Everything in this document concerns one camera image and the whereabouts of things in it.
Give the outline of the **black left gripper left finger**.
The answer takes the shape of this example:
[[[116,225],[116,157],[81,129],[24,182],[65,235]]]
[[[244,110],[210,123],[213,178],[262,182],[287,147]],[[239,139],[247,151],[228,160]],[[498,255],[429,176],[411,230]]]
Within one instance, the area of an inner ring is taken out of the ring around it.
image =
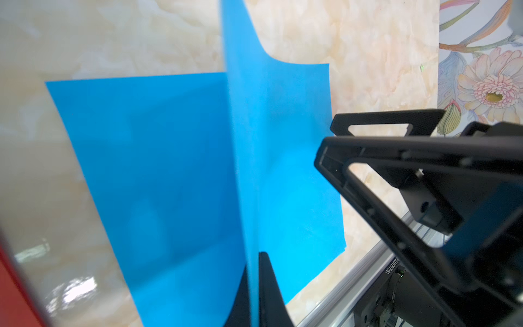
[[[247,268],[244,269],[231,312],[224,327],[250,327],[250,301]]]

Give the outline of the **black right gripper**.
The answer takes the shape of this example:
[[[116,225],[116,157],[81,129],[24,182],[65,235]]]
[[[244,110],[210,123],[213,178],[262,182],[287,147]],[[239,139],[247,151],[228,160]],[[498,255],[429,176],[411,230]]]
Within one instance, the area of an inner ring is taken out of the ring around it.
[[[394,188],[372,167],[403,168]],[[359,325],[390,309],[414,326],[522,325],[522,126],[457,138],[325,139],[315,167],[399,267],[365,296]]]

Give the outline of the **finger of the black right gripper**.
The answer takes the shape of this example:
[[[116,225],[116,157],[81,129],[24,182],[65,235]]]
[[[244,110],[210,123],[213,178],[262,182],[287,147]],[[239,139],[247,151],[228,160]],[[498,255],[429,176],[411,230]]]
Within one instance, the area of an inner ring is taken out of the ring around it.
[[[406,124],[405,136],[430,136],[445,114],[443,109],[385,111],[375,113],[341,113],[332,120],[330,130],[335,136],[352,136],[353,125]],[[394,188],[404,188],[410,173],[403,168],[372,167]]]

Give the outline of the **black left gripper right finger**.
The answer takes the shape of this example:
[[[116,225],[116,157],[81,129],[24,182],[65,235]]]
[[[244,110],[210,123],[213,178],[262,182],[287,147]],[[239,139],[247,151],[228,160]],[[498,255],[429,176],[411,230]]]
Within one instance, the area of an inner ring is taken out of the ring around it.
[[[260,326],[294,327],[266,252],[259,253]]]

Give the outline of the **blue paper sheet two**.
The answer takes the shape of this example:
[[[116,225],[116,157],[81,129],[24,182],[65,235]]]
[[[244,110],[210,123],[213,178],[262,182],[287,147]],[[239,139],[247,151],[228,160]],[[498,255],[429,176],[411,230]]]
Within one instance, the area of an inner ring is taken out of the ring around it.
[[[242,1],[222,1],[221,18],[251,323],[259,326],[261,253],[288,302],[346,247],[339,193],[314,165],[331,135],[329,67],[269,56]]]

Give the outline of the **blue paper sheet one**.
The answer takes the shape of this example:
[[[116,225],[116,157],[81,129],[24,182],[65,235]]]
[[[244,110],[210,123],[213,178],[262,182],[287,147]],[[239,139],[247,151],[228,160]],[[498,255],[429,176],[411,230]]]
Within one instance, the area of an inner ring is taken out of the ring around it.
[[[145,326],[223,326],[245,268],[222,73],[47,83]]]

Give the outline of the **red paper sheet one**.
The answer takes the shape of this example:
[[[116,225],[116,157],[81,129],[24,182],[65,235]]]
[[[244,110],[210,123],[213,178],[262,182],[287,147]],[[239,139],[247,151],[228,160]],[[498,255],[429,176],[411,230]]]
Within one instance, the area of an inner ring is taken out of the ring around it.
[[[1,239],[1,326],[46,326]]]

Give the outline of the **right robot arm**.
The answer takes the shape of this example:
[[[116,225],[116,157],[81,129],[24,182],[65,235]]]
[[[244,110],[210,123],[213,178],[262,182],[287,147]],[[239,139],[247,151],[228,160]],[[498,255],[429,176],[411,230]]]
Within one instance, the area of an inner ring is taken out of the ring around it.
[[[445,111],[338,114],[315,167],[399,264],[357,302],[357,326],[522,325],[522,126],[472,122],[437,138]],[[427,244],[350,167],[370,166],[412,218],[445,237]]]

